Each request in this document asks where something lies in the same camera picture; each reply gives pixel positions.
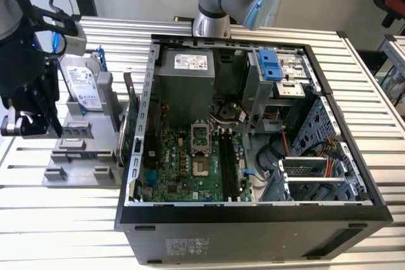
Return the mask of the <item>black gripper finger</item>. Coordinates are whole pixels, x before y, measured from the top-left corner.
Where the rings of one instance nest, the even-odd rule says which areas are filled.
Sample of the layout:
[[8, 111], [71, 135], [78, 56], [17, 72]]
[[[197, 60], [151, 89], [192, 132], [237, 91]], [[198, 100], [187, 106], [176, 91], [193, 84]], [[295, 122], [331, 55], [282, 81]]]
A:
[[57, 77], [38, 76], [32, 84], [34, 101], [39, 107], [40, 115], [53, 128], [58, 138], [63, 134], [63, 127], [58, 119], [56, 101], [59, 100]]

